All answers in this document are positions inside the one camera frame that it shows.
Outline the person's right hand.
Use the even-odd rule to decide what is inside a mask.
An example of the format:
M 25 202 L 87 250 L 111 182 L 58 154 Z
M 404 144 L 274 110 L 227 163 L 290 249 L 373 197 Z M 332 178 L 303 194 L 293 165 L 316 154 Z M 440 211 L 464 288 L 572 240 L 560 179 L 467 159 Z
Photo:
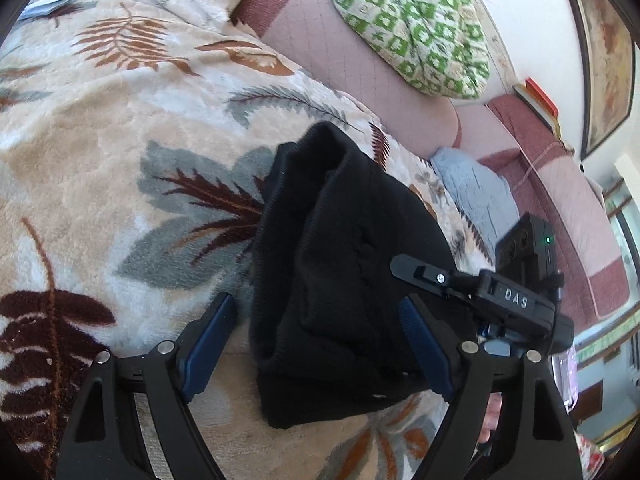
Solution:
M 482 428 L 480 428 L 480 435 L 477 440 L 478 444 L 485 444 L 490 440 L 491 434 L 498 427 L 501 408 L 502 394 L 498 392 L 491 393 L 488 399 L 483 425 Z

